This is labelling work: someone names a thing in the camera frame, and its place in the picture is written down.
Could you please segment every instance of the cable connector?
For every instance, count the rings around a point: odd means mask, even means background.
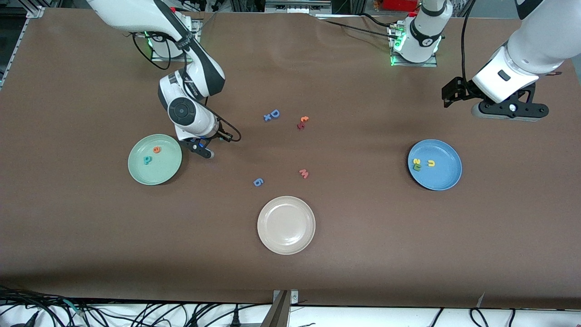
[[[234,317],[232,318],[230,327],[240,327],[241,325],[240,318],[238,317],[238,305],[236,305],[236,308],[234,308]]]

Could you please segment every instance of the tabletop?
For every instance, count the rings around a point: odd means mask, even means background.
[[[91,10],[47,9],[0,92],[0,282],[80,297],[258,303],[298,289],[310,304],[437,307],[472,307],[485,292],[488,307],[580,308],[573,66],[537,83],[550,108],[539,122],[475,118],[475,100],[444,109],[461,25],[446,27],[438,66],[419,68],[391,66],[381,36],[308,15],[216,14],[202,44],[226,84],[208,106],[242,141],[212,142],[211,160],[183,150],[171,180],[144,186],[127,157],[145,136],[174,135],[157,82],[182,63],[157,70]],[[468,74],[518,26],[470,19]],[[410,148],[428,138],[460,155],[450,190],[408,172]],[[256,230],[285,195],[317,223],[287,256]]]

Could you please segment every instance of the white floor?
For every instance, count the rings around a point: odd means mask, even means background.
[[[167,310],[175,307],[175,304],[166,305],[147,317],[146,324],[152,324],[159,316]],[[0,306],[0,312],[9,308],[9,305]],[[120,315],[128,318],[135,318],[144,308],[144,304],[129,305],[96,305],[103,312]],[[181,327],[193,312],[195,305],[187,304],[184,312],[182,309],[172,311],[165,316],[169,322],[160,322],[158,327]],[[248,308],[240,311],[241,323],[260,323],[264,319],[269,305]],[[52,308],[62,319],[64,324],[69,319],[63,309]],[[219,317],[234,309],[233,304],[224,304],[210,311],[198,323],[199,327],[206,327],[206,324],[214,318]],[[10,327],[15,324],[25,323],[36,309],[25,309],[16,307],[0,316],[0,326]],[[292,307],[289,319],[289,327],[302,327],[315,323],[314,327],[337,327],[337,326],[383,326],[383,327],[427,327],[430,326],[434,316],[438,312],[437,308],[350,308],[350,307]],[[488,310],[482,309],[490,327],[506,327],[511,315],[510,310]],[[476,321],[484,326],[476,314]],[[87,324],[75,315],[74,325],[84,327]],[[228,326],[232,321],[232,314],[212,324],[211,327]],[[111,327],[129,327],[131,322],[110,318],[107,320]],[[100,326],[95,320],[89,317],[89,324],[93,327]],[[580,311],[555,311],[555,310],[517,310],[513,327],[579,327],[581,325]],[[437,327],[471,327],[474,323],[469,317],[468,309],[445,309],[436,324]],[[35,327],[53,327],[53,322],[46,312],[41,311]]]

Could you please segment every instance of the blue plate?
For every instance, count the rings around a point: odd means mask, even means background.
[[[453,187],[462,176],[462,162],[458,153],[439,140],[417,142],[407,157],[407,166],[416,182],[434,191]]]

